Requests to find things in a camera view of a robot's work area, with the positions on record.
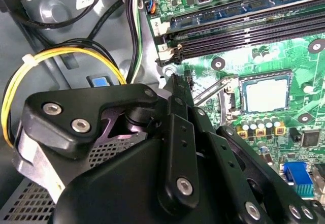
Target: blue button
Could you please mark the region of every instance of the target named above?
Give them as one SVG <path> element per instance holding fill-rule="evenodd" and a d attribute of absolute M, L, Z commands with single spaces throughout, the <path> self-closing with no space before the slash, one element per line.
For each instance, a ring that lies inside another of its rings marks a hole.
<path fill-rule="evenodd" d="M 94 87 L 103 87 L 110 85 L 105 77 L 92 79 L 92 84 Z"/>

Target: silver screw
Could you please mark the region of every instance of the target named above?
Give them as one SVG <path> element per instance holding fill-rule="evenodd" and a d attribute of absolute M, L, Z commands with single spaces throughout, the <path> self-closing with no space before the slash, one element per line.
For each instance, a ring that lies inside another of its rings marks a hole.
<path fill-rule="evenodd" d="M 313 50 L 319 50 L 321 48 L 321 45 L 320 44 L 315 44 L 313 46 Z"/>
<path fill-rule="evenodd" d="M 61 106 L 55 103 L 47 103 L 43 106 L 43 111 L 51 116 L 56 116 L 62 112 Z"/>
<path fill-rule="evenodd" d="M 301 207 L 304 214 L 309 218 L 309 219 L 314 219 L 312 213 L 310 212 L 310 210 L 308 210 L 308 208 L 306 206 Z"/>
<path fill-rule="evenodd" d="M 180 105 L 183 105 L 183 102 L 182 102 L 182 100 L 181 100 L 180 98 L 175 98 L 175 101 L 176 101 L 177 103 L 179 103 Z"/>
<path fill-rule="evenodd" d="M 245 204 L 247 213 L 254 219 L 259 220 L 261 218 L 261 214 L 259 213 L 256 206 L 251 202 L 246 202 Z"/>
<path fill-rule="evenodd" d="M 154 96 L 153 92 L 151 90 L 149 90 L 149 89 L 146 89 L 144 92 L 145 92 L 146 95 L 148 95 L 150 97 Z"/>
<path fill-rule="evenodd" d="M 294 215 L 295 218 L 301 219 L 301 215 L 295 206 L 289 205 L 289 210 L 291 214 Z"/>
<path fill-rule="evenodd" d="M 226 128 L 225 131 L 227 132 L 227 134 L 229 134 L 230 136 L 234 135 L 234 132 L 231 129 Z"/>
<path fill-rule="evenodd" d="M 205 115 L 205 112 L 201 109 L 198 109 L 198 113 L 201 115 L 201 116 L 204 116 Z"/>
<path fill-rule="evenodd" d="M 71 127 L 78 133 L 86 133 L 90 130 L 90 124 L 84 119 L 76 119 L 71 123 Z"/>
<path fill-rule="evenodd" d="M 192 184 L 187 179 L 180 177 L 177 179 L 176 184 L 183 195 L 190 196 L 193 193 Z"/>

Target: connector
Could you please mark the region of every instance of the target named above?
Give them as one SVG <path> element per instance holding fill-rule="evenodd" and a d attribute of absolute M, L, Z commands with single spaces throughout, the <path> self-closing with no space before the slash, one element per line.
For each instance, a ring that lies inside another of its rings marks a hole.
<path fill-rule="evenodd" d="M 307 172 L 305 162 L 289 162 L 283 165 L 283 172 L 300 197 L 313 197 L 313 182 Z"/>

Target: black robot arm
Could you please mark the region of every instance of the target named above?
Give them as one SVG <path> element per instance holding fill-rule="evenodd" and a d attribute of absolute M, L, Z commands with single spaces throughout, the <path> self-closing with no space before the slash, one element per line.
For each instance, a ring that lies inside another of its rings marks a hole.
<path fill-rule="evenodd" d="M 144 141 L 91 169 L 94 146 Z M 52 223 L 325 223 L 228 126 L 213 128 L 188 84 L 51 91 L 25 103 L 14 164 L 47 188 Z"/>

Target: motherboard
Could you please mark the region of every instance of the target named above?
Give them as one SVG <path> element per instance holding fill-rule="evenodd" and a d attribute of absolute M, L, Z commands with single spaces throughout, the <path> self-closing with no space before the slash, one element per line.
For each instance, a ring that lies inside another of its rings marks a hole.
<path fill-rule="evenodd" d="M 301 197 L 325 205 L 325 0 L 145 7 L 165 78 L 182 75 L 216 129 L 232 126 Z"/>

